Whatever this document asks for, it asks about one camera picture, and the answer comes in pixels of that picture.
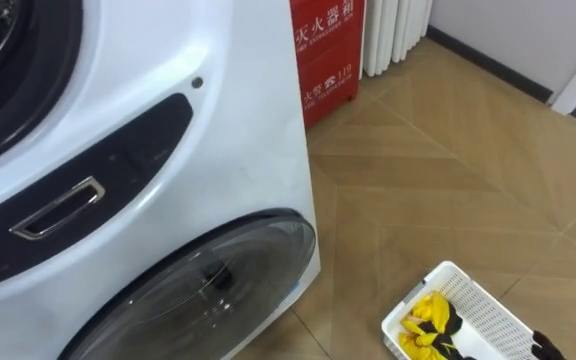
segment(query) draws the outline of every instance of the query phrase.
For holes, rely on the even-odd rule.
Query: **white plastic basket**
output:
[[[453,337],[461,355],[477,360],[534,359],[532,330],[450,261],[431,271],[382,321],[384,343],[397,359],[410,360],[399,346],[401,319],[432,291],[448,299],[464,320]]]

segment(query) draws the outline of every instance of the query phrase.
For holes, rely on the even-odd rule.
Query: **white washing machine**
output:
[[[314,221],[288,0],[0,0],[0,360],[231,357]]]

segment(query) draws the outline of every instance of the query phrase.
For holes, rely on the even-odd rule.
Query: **red cabinet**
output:
[[[363,0],[291,0],[306,126],[357,96]]]

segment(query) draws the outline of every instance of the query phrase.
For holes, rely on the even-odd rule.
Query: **white radiator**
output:
[[[362,66],[380,75],[426,35],[432,0],[366,0]]]

